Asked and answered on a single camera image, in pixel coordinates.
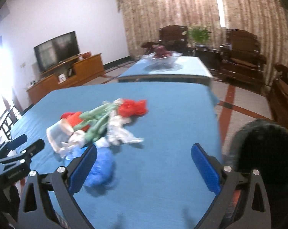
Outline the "white plastic bag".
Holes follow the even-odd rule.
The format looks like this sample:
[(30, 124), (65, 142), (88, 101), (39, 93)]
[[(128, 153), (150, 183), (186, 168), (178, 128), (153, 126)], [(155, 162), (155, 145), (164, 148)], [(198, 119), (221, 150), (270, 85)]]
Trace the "white plastic bag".
[(75, 131), (66, 119), (61, 119), (48, 127), (46, 136), (52, 149), (63, 159), (75, 149), (81, 149), (86, 144), (85, 132), (83, 130)]

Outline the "orange foam fruit net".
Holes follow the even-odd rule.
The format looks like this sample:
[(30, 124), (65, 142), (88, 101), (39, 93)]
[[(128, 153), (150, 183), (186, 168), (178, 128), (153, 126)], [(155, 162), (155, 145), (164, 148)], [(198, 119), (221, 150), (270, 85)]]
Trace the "orange foam fruit net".
[(83, 122), (83, 119), (81, 119), (79, 116), (82, 114), (82, 112), (66, 112), (60, 117), (59, 126), (60, 128), (67, 133), (68, 135), (71, 135), (73, 132), (77, 131), (78, 129), (74, 129), (75, 126), (79, 125)]

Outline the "blue paper packet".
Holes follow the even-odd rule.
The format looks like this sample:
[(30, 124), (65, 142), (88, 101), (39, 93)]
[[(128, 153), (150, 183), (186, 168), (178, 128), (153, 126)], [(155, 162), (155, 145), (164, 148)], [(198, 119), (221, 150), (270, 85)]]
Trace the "blue paper packet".
[(94, 144), (83, 148), (75, 147), (67, 152), (65, 163), (70, 164), (73, 159), (81, 157), (89, 149), (90, 153), (76, 166), (69, 177), (69, 187), (77, 192), (82, 185), (93, 188), (112, 183), (115, 167), (114, 155), (108, 147), (96, 147)]

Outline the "red plastic bag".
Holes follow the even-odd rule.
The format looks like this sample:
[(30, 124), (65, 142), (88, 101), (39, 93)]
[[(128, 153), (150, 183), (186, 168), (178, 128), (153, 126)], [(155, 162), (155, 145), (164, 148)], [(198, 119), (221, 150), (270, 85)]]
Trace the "red plastic bag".
[(117, 112), (122, 117), (141, 116), (147, 113), (147, 101), (134, 101), (123, 99), (123, 103), (118, 107)]

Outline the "black trash bin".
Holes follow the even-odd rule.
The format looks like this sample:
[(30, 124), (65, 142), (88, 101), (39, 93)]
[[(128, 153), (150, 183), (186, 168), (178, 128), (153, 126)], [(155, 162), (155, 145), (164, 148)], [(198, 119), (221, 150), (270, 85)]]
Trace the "black trash bin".
[(271, 226), (288, 228), (288, 130), (263, 119), (246, 124), (233, 136), (225, 163), (237, 172), (259, 170)]

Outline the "black dining chair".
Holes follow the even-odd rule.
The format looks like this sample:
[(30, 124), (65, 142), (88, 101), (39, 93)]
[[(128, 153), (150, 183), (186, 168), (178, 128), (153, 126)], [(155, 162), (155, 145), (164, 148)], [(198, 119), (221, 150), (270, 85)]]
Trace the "black dining chair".
[(14, 124), (21, 118), (19, 110), (12, 104), (0, 118), (0, 144), (12, 139), (11, 130)]

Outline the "wooden tv cabinet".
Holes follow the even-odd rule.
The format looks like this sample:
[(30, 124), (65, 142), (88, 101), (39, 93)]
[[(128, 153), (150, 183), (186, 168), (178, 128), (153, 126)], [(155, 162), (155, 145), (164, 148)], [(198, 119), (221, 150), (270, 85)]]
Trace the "wooden tv cabinet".
[[(58, 76), (63, 73), (67, 80), (59, 83)], [(43, 72), (41, 79), (28, 88), (27, 93), (32, 104), (36, 104), (54, 90), (81, 86), (103, 74), (105, 74), (105, 69), (100, 53), (86, 59), (75, 56)]]

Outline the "flat screen television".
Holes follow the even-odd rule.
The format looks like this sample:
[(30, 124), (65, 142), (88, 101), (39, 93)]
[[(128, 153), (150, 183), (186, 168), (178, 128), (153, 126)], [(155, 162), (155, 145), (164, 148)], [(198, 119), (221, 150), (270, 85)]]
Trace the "flat screen television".
[(80, 54), (76, 32), (72, 31), (52, 38), (34, 48), (37, 64), (41, 72)]

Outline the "red bowl on cabinet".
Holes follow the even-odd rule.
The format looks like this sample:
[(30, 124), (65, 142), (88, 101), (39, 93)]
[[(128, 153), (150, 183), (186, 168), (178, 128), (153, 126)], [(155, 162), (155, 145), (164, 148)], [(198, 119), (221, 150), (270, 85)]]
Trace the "red bowl on cabinet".
[(86, 58), (91, 57), (91, 55), (92, 55), (92, 53), (89, 51), (89, 52), (86, 52), (86, 53), (82, 54), (82, 58), (86, 59)]

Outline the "glass fruit bowl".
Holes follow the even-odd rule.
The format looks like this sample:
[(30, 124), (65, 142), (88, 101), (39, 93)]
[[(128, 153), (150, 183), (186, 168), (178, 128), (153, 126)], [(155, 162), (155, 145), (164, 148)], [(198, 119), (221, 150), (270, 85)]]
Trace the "glass fruit bowl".
[(180, 68), (180, 64), (177, 64), (177, 59), (182, 56), (182, 53), (170, 52), (171, 56), (156, 57), (154, 53), (143, 55), (141, 60), (145, 60), (148, 66), (145, 67), (148, 71), (166, 71), (175, 70)]

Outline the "coffee table with blue cloth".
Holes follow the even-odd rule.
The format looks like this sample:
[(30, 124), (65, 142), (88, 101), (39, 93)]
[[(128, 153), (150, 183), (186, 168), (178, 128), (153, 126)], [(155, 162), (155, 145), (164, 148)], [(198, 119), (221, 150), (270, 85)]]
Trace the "coffee table with blue cloth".
[(123, 82), (183, 82), (211, 86), (212, 74), (203, 62), (194, 56), (179, 56), (172, 64), (153, 63), (141, 59), (118, 77)]

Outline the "dark wooden side table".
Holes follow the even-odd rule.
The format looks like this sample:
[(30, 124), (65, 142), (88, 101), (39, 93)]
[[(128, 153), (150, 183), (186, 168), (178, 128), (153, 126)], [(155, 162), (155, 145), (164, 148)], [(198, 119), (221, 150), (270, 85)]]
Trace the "dark wooden side table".
[(198, 57), (214, 77), (220, 73), (220, 51), (210, 46), (195, 44), (194, 56)]

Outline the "red fruit in bowl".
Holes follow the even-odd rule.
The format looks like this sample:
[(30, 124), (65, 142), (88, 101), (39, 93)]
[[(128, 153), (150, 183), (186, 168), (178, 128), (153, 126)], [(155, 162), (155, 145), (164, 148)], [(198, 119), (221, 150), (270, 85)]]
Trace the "red fruit in bowl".
[(154, 57), (156, 58), (165, 58), (165, 57), (171, 57), (172, 53), (168, 51), (164, 46), (157, 46), (154, 48)]

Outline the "green potted plant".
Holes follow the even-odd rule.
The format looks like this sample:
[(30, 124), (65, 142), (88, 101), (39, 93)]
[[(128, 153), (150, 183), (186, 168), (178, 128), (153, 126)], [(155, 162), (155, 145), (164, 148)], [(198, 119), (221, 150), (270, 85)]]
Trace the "green potted plant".
[(195, 44), (206, 45), (210, 39), (210, 28), (204, 25), (192, 24), (188, 30), (188, 35)]

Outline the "patterned beige curtains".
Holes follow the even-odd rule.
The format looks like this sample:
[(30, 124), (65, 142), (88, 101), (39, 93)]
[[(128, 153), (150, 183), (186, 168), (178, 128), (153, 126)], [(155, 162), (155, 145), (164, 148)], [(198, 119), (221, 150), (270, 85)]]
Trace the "patterned beige curtains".
[(225, 30), (237, 28), (258, 37), (267, 59), (266, 84), (275, 76), (273, 64), (288, 67), (288, 10), (280, 0), (116, 0), (122, 13), (129, 54), (143, 54), (141, 44), (156, 41), (168, 25), (200, 25), (210, 30), (209, 42), (218, 47)]

